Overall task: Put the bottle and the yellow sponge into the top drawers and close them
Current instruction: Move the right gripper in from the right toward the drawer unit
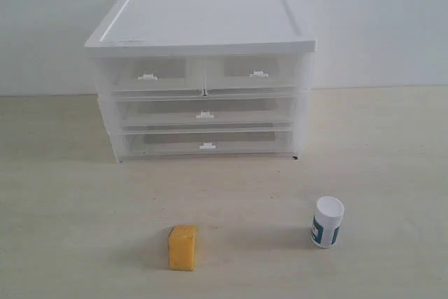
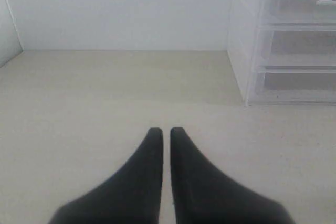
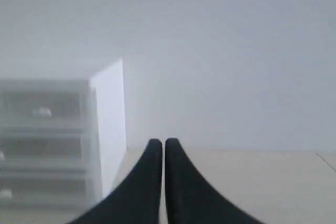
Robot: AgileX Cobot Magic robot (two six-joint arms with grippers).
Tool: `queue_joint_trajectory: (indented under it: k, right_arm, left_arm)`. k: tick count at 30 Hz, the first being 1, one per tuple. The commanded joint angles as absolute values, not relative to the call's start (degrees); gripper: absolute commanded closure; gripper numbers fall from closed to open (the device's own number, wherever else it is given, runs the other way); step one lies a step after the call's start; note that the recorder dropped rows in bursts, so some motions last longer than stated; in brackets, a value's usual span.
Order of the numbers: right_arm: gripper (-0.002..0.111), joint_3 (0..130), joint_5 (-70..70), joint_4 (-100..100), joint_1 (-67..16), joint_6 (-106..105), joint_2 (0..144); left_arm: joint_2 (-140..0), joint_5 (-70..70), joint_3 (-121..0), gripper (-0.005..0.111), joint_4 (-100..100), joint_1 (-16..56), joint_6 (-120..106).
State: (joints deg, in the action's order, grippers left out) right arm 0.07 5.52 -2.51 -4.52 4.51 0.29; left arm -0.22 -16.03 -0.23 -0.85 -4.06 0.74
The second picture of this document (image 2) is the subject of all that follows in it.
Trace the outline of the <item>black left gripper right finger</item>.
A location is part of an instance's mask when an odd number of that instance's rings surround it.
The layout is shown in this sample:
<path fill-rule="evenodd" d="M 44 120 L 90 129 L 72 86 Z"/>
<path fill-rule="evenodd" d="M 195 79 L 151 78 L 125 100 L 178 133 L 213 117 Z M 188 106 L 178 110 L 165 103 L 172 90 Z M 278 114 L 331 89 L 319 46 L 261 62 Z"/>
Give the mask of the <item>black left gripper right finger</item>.
<path fill-rule="evenodd" d="M 225 175 L 182 127 L 170 131 L 171 185 L 177 223 L 293 223 L 280 203 Z"/>

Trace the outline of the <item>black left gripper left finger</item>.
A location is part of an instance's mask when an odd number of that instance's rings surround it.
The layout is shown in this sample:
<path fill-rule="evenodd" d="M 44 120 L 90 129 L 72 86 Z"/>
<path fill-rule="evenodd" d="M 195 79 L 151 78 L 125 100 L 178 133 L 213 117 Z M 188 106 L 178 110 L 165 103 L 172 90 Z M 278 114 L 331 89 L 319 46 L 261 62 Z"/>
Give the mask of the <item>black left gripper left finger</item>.
<path fill-rule="evenodd" d="M 115 174 L 60 207 L 50 223 L 158 223 L 162 180 L 163 131 L 154 127 Z"/>

